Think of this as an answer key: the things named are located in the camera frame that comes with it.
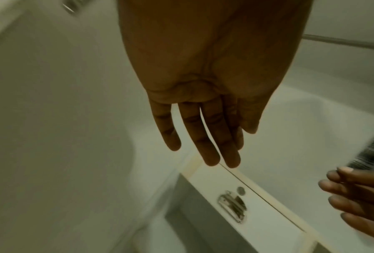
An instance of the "metal rod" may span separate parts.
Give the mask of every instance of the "metal rod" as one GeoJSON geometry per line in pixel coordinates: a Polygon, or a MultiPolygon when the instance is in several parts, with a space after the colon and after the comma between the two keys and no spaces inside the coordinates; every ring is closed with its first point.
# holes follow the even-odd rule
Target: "metal rod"
{"type": "Polygon", "coordinates": [[[371,42],[356,41],[356,40],[344,40],[344,39],[317,36],[317,35],[311,35],[311,34],[304,34],[302,36],[302,39],[303,40],[319,41],[319,42],[330,43],[330,44],[350,46],[350,47],[355,47],[355,48],[366,48],[366,49],[374,50],[374,43],[371,43],[371,42]]]}

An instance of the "human hand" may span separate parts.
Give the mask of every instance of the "human hand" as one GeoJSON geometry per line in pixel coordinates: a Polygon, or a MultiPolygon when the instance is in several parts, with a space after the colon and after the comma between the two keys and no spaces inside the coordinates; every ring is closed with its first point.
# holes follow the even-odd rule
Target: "human hand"
{"type": "Polygon", "coordinates": [[[342,219],[351,227],[374,237],[374,171],[342,167],[327,173],[322,190],[336,194],[330,204],[343,211],[342,219]]]}
{"type": "Polygon", "coordinates": [[[240,163],[244,129],[257,131],[283,79],[312,0],[118,0],[124,46],[162,137],[181,141],[171,105],[208,165],[240,163]]]}

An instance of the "drawer front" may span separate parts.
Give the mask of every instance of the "drawer front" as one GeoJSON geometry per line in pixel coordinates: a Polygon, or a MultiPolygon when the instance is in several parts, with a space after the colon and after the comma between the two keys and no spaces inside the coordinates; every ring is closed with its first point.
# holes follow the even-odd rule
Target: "drawer front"
{"type": "Polygon", "coordinates": [[[258,253],[299,252],[305,233],[221,165],[202,164],[187,179],[258,253]],[[218,204],[219,196],[226,190],[236,193],[240,186],[245,189],[246,194],[241,198],[247,207],[242,224],[218,204]]]}
{"type": "Polygon", "coordinates": [[[315,0],[305,33],[374,43],[374,0],[315,0]]]}

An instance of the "fingernail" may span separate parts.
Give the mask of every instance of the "fingernail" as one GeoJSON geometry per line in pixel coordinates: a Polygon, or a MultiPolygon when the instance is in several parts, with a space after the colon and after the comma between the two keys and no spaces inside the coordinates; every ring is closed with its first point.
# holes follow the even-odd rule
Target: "fingernail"
{"type": "Polygon", "coordinates": [[[350,167],[338,167],[337,170],[344,173],[351,173],[352,171],[354,171],[354,169],[350,167]]]}

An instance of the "hand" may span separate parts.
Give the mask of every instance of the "hand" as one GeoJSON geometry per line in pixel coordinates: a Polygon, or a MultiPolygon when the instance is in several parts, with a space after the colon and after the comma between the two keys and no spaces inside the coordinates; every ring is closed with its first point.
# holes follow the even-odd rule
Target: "hand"
{"type": "Polygon", "coordinates": [[[131,64],[171,150],[181,141],[171,105],[208,165],[240,163],[244,129],[257,131],[283,79],[312,0],[118,0],[131,64]]]}
{"type": "Polygon", "coordinates": [[[342,167],[327,173],[322,190],[336,194],[330,204],[343,211],[342,219],[351,227],[374,237],[374,171],[342,167]]]}

